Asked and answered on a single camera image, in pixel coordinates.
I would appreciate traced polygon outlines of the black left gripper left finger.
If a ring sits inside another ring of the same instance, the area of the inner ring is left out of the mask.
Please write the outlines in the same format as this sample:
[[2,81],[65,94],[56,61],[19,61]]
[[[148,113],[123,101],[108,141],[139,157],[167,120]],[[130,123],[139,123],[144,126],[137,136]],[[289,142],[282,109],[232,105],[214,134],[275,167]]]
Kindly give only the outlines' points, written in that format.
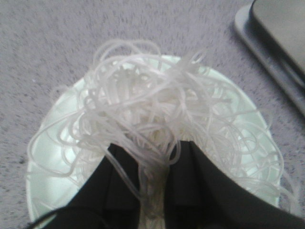
[[140,203],[109,159],[104,158],[78,193],[30,229],[136,229]]

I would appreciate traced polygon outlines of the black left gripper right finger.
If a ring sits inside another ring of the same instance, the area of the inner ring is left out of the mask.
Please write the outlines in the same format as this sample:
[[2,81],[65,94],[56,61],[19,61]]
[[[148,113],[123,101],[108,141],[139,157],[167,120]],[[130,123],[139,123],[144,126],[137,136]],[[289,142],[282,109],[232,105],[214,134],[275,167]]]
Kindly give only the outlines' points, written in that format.
[[165,199],[168,229],[303,229],[305,222],[232,181],[194,142],[181,142]]

